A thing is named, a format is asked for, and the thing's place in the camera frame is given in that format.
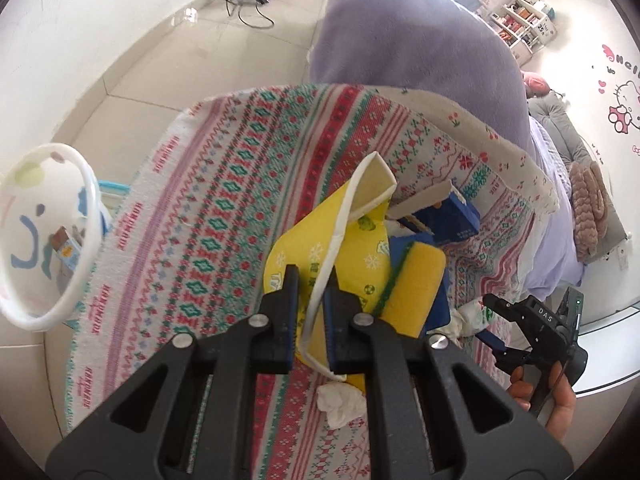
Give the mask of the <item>person's right hand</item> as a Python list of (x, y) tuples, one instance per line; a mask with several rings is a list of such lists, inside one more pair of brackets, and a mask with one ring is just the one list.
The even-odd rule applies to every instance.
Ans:
[[(549, 375), (549, 386), (552, 389), (553, 410), (546, 422), (546, 429), (552, 437), (555, 437), (559, 442), (563, 442), (573, 421), (576, 396), (560, 362), (556, 362), (552, 366)], [(534, 386), (524, 380), (523, 367), (517, 367), (511, 374), (510, 386), (506, 389), (506, 392), (512, 396), (523, 410), (530, 410), (530, 398), (533, 395)]]

